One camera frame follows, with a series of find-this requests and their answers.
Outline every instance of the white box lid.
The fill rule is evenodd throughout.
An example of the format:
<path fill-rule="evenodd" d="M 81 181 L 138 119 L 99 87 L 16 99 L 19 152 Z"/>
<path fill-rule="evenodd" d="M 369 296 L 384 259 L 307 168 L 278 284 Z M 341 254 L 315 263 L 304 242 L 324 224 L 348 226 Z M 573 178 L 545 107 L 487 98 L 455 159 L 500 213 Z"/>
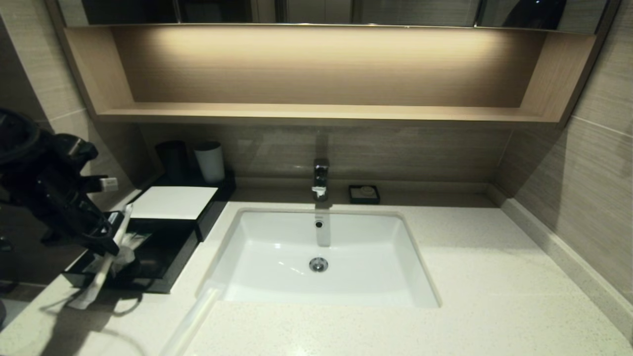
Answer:
<path fill-rule="evenodd" d="M 218 188 L 151 187 L 134 201 L 134 219 L 196 220 Z"/>

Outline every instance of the undermount sink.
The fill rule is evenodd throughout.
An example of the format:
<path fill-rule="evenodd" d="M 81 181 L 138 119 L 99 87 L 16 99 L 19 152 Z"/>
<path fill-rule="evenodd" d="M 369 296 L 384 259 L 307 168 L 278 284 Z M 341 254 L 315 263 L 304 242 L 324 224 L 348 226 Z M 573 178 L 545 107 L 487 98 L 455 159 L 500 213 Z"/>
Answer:
<path fill-rule="evenodd" d="M 220 300 L 439 307 L 397 216 L 241 212 L 218 257 Z"/>

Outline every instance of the beige wall tile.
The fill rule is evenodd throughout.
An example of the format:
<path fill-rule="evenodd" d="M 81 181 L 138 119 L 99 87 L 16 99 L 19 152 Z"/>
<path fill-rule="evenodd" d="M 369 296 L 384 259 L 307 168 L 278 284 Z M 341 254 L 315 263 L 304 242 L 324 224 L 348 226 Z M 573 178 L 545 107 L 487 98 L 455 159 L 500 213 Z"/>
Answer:
<path fill-rule="evenodd" d="M 516 131 L 498 184 L 633 302 L 632 149 L 578 118 L 558 137 Z"/>
<path fill-rule="evenodd" d="M 564 132 L 516 131 L 496 182 L 633 302 L 633 1 Z"/>
<path fill-rule="evenodd" d="M 0 107 L 48 122 L 0 16 Z"/>
<path fill-rule="evenodd" d="M 633 134 L 633 1 L 620 5 L 574 115 Z"/>
<path fill-rule="evenodd" d="M 136 124 L 94 123 L 87 111 L 82 110 L 52 120 L 51 126 L 57 134 L 73 134 L 96 146 L 99 156 L 85 166 L 82 174 L 106 174 L 118 179 L 117 192 L 92 195 L 102 209 L 109 208 L 155 174 Z"/>
<path fill-rule="evenodd" d="M 220 141 L 241 177 L 311 177 L 312 161 L 330 159 L 334 178 L 488 182 L 509 130 L 143 124 L 157 143 Z"/>
<path fill-rule="evenodd" d="M 0 14 L 46 116 L 83 109 L 44 0 L 3 0 Z"/>

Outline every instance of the soap dish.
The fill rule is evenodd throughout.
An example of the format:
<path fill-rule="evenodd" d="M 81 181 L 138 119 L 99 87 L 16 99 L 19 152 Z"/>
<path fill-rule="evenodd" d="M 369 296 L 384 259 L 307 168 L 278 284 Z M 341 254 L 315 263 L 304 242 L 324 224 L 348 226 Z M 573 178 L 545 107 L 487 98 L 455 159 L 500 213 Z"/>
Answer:
<path fill-rule="evenodd" d="M 376 186 L 349 186 L 349 202 L 352 204 L 380 204 Z"/>

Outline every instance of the countertop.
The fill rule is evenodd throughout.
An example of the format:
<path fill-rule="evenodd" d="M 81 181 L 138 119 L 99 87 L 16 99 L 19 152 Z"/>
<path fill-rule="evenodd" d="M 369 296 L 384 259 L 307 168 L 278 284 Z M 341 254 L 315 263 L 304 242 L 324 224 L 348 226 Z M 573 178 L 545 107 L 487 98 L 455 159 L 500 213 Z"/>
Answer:
<path fill-rule="evenodd" d="M 633 355 L 578 286 L 484 196 L 430 201 L 331 211 L 401 214 L 440 308 L 219 301 L 186 355 Z M 77 290 L 60 276 L 0 333 L 0 354 L 158 355 L 242 209 L 313 205 L 231 201 L 170 295 L 102 291 L 88 310 L 73 310 L 62 306 Z"/>

